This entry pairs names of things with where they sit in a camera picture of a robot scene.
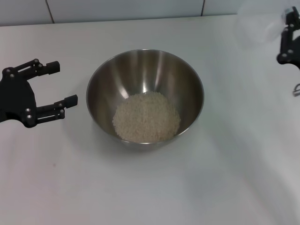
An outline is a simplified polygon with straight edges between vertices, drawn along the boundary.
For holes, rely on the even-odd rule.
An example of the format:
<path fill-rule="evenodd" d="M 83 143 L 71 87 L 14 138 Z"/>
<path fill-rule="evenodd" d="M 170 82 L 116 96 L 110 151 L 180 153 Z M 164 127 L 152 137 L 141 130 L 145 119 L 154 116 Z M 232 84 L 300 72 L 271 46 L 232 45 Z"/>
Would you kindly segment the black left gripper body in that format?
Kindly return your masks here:
<path fill-rule="evenodd" d="M 8 67 L 2 71 L 0 81 L 0 121 L 17 120 L 25 127 L 37 125 L 34 92 L 16 69 Z"/>

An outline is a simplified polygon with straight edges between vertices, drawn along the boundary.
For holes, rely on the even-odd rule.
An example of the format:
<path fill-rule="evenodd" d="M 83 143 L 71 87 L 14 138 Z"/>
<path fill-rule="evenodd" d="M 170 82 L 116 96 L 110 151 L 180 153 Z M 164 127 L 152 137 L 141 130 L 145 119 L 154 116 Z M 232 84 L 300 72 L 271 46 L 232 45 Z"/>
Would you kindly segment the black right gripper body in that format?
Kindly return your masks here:
<path fill-rule="evenodd" d="M 292 47 L 291 50 L 293 51 L 292 56 L 291 56 L 291 63 L 295 65 L 297 68 L 300 68 L 300 36 L 297 36 L 294 38 L 294 34 L 297 31 L 295 27 L 293 28 L 293 33 L 292 33 Z"/>

